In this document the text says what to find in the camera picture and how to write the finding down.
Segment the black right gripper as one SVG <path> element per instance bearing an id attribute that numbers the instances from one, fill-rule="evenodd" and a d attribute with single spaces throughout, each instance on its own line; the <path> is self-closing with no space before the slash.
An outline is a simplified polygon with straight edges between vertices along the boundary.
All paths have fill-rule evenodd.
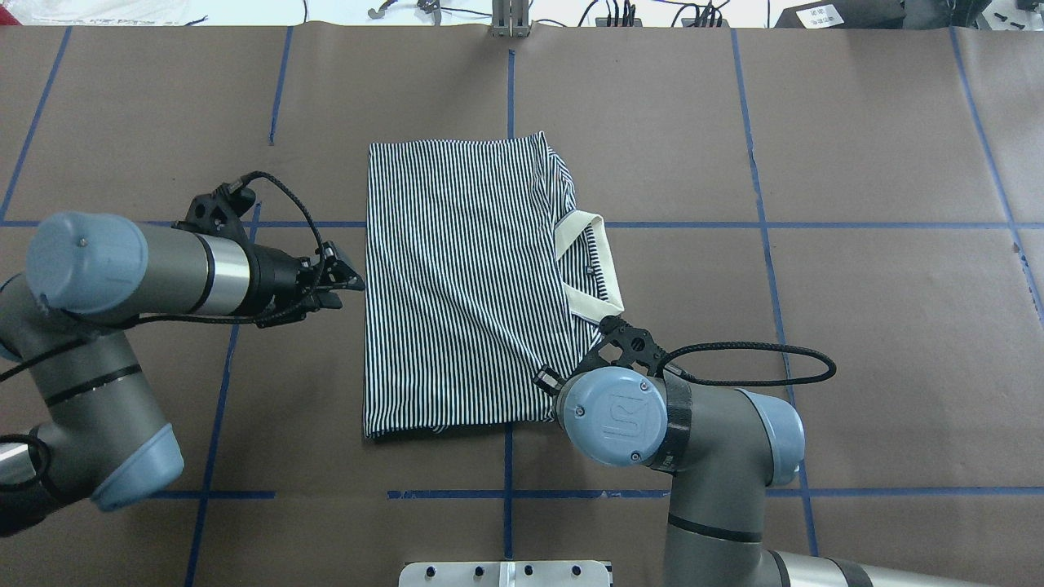
<path id="1" fill-rule="evenodd" d="M 560 374 L 551 365 L 543 365 L 533 375 L 533 385 L 545 396 L 551 398 L 553 420 L 562 420 L 564 402 L 568 396 L 567 377 Z"/>

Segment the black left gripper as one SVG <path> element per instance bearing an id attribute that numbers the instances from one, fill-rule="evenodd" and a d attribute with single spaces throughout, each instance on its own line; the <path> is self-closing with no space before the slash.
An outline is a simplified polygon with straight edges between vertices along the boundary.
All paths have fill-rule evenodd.
<path id="1" fill-rule="evenodd" d="M 312 257 L 264 245 L 252 245 L 250 252 L 256 261 L 250 320 L 259 327 L 302 322 L 311 312 L 339 311 L 343 302 L 335 290 L 365 291 L 365 280 L 333 241 L 323 242 Z"/>

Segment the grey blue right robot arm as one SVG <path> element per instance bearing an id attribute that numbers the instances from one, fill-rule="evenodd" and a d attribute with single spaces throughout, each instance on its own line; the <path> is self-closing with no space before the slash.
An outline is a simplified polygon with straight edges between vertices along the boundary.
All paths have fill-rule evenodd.
<path id="1" fill-rule="evenodd" d="M 764 547 L 768 489 L 793 480 L 804 461 L 804 425 L 782 399 L 608 363 L 567 377 L 545 365 L 533 383 L 551 397 L 560 427 L 586 457 L 671 477 L 667 586 L 958 584 Z"/>

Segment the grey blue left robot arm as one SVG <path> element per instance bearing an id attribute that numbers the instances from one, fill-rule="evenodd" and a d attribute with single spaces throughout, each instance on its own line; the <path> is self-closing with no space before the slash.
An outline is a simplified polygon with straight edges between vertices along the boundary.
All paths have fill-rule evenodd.
<path id="1" fill-rule="evenodd" d="M 81 212 L 38 224 L 24 271 L 2 286 L 2 355 L 29 372 L 50 417 L 2 437 L 3 537 L 82 499 L 137 504 L 182 475 L 127 330 L 149 319 L 292 324 L 364 288 L 333 242 L 295 257 L 204 205 L 171 227 Z"/>

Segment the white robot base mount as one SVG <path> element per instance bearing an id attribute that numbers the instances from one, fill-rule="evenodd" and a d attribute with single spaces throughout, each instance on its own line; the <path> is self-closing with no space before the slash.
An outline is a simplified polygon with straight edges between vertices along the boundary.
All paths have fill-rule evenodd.
<path id="1" fill-rule="evenodd" d="M 414 562 L 399 586 L 613 586 L 612 564 L 590 560 Z"/>

